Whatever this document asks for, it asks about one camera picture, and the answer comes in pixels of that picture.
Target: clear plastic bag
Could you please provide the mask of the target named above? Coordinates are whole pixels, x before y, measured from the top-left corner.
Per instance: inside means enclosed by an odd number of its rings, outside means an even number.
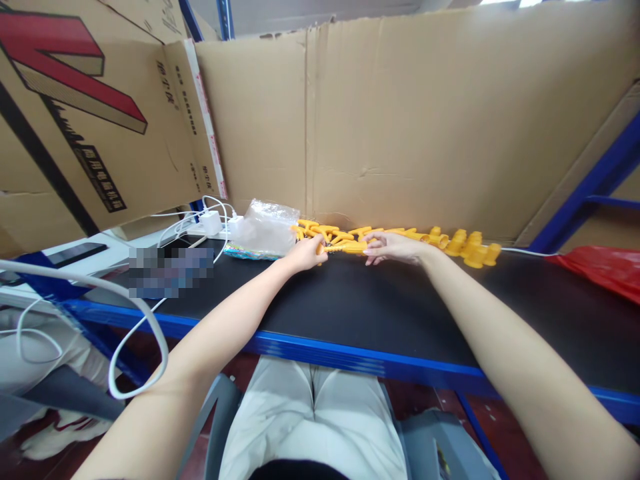
[[[251,259],[284,257],[295,244],[300,210],[253,199],[238,227],[238,236],[225,249],[227,255]]]

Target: white sneaker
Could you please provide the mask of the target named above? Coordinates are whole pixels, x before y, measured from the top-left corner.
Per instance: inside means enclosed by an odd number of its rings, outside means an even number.
[[[109,430],[112,422],[84,417],[75,412],[60,411],[60,418],[26,440],[20,449],[31,460],[50,458],[76,441],[96,438]]]

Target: white pants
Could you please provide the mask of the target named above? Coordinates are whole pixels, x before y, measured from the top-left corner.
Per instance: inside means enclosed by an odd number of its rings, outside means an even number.
[[[220,479],[275,459],[314,460],[351,480],[406,479],[376,377],[262,356],[233,420]]]

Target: forearm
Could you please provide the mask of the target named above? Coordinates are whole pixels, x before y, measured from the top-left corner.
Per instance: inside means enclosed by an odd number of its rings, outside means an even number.
[[[198,322],[172,350],[162,378],[132,400],[74,480],[175,478],[213,380],[294,272],[285,260],[274,262]]]
[[[551,346],[450,258],[423,266],[550,478],[630,478],[640,450]]]

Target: workbench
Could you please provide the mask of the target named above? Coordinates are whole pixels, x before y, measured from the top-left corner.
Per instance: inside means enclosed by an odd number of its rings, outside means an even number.
[[[217,251],[221,244],[209,240],[200,247]],[[156,311],[163,331],[184,337],[270,264],[223,255],[200,288],[185,290]],[[495,267],[463,268],[548,341],[616,419],[640,425],[638,305],[522,253],[503,252]],[[114,281],[126,285],[127,273]],[[98,289],[65,304],[87,324],[129,329],[141,318],[127,300]],[[426,274],[394,261],[365,267],[364,258],[338,253],[295,275],[246,350],[462,395],[496,395]]]

